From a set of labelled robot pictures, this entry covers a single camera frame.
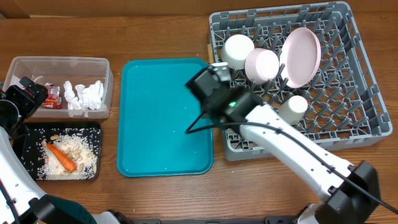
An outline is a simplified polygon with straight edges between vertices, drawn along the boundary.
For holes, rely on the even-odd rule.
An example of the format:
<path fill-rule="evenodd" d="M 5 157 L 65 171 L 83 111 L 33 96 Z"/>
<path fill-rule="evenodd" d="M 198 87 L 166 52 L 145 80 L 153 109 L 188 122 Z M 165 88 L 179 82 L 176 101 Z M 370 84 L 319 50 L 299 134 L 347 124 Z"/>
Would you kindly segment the white tissue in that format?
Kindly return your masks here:
<path fill-rule="evenodd" d="M 80 105 L 78 102 L 78 97 L 75 96 L 75 93 L 73 91 L 73 87 L 72 87 L 72 84 L 70 83 L 70 81 L 66 81 L 63 84 L 63 87 L 65 90 L 64 97 L 68 103 L 68 109 L 69 110 L 79 110 Z"/>
<path fill-rule="evenodd" d="M 75 90 L 78 97 L 78 106 L 83 110 L 98 110 L 102 105 L 104 85 L 100 80 L 86 87 L 82 84 L 76 85 Z"/>

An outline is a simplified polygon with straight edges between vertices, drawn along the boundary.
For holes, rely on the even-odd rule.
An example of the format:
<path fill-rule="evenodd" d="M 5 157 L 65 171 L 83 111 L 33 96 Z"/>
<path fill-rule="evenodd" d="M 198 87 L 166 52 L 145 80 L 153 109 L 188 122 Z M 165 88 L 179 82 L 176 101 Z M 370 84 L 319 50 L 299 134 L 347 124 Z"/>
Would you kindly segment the orange carrot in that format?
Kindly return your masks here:
<path fill-rule="evenodd" d="M 73 160 L 65 153 L 63 153 L 59 148 L 54 146 L 53 144 L 45 144 L 45 147 L 57 158 L 59 163 L 68 171 L 68 172 L 74 172 L 77 169 L 76 164 L 73 162 Z"/>

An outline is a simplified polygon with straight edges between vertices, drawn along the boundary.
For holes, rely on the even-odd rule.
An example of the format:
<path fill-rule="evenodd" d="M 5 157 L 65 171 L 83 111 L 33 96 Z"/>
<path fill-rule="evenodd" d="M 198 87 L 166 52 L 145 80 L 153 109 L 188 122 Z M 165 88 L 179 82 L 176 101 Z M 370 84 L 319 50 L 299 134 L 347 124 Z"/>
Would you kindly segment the food scraps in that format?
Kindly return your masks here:
<path fill-rule="evenodd" d="M 46 143 L 71 158 L 77 169 L 68 172 Z M 100 149 L 99 128 L 34 128 L 25 139 L 21 161 L 34 180 L 91 180 L 98 176 Z"/>

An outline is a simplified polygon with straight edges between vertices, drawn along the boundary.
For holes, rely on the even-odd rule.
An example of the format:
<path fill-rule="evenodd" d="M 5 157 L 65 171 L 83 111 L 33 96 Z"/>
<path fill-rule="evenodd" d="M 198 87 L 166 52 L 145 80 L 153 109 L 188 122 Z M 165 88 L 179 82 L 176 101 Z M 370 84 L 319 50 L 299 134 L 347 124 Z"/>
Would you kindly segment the white paper cup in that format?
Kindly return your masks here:
<path fill-rule="evenodd" d="M 279 116 L 290 125 L 298 124 L 308 109 L 307 100 L 302 96 L 292 96 L 278 110 Z"/>

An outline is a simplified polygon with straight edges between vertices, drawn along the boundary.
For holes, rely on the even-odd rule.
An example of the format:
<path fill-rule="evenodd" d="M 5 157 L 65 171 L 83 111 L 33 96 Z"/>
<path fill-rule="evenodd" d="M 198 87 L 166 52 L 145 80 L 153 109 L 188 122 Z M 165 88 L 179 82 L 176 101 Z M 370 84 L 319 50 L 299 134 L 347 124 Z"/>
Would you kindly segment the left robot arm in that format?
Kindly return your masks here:
<path fill-rule="evenodd" d="M 92 215 L 77 202 L 46 194 L 29 175 L 11 146 L 25 134 L 24 120 L 48 97 L 27 77 L 1 91 L 1 223 L 119 223 L 110 212 Z"/>

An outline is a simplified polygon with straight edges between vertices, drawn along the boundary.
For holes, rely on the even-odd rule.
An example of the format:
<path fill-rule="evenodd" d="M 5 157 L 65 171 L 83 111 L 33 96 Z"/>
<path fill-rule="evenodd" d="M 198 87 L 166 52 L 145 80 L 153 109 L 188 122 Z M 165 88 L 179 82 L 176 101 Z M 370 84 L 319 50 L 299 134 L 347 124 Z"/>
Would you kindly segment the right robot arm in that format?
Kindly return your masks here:
<path fill-rule="evenodd" d="M 230 88 L 227 68 L 201 69 L 185 86 L 200 102 L 213 127 L 231 128 L 264 147 L 292 169 L 317 195 L 290 223 L 365 223 L 382 204 L 377 171 L 358 166 L 315 144 L 286 123 L 246 88 Z"/>

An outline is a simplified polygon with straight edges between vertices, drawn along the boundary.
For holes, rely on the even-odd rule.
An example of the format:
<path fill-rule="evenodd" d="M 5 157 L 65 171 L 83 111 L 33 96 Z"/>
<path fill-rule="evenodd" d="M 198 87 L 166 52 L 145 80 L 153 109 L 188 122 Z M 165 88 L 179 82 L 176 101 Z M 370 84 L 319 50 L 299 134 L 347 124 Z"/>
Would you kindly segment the red snack wrapper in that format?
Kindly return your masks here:
<path fill-rule="evenodd" d="M 44 85 L 48 90 L 48 97 L 42 103 L 42 106 L 51 109 L 61 109 L 62 108 L 62 98 L 60 96 L 60 87 L 52 83 L 46 83 Z"/>

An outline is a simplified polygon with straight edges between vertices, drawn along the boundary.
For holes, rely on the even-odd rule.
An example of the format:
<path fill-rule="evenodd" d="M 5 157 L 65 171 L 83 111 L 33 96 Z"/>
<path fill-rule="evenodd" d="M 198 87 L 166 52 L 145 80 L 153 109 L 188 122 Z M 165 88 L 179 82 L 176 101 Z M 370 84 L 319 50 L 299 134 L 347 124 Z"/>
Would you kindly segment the pink bowl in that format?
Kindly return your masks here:
<path fill-rule="evenodd" d="M 257 85 L 274 79 L 279 72 L 279 67 L 277 55 L 271 50 L 261 48 L 250 51 L 244 64 L 247 78 Z"/>

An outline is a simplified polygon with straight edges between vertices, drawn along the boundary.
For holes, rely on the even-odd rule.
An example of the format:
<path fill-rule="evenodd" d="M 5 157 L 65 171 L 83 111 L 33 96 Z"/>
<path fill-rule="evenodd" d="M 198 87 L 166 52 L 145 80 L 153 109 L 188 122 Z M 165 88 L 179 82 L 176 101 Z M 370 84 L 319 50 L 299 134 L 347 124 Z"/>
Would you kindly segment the white bowl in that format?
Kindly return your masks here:
<path fill-rule="evenodd" d="M 245 35 L 232 35 L 226 40 L 221 49 L 221 59 L 226 62 L 230 68 L 244 69 L 246 58 L 254 50 L 253 41 Z"/>

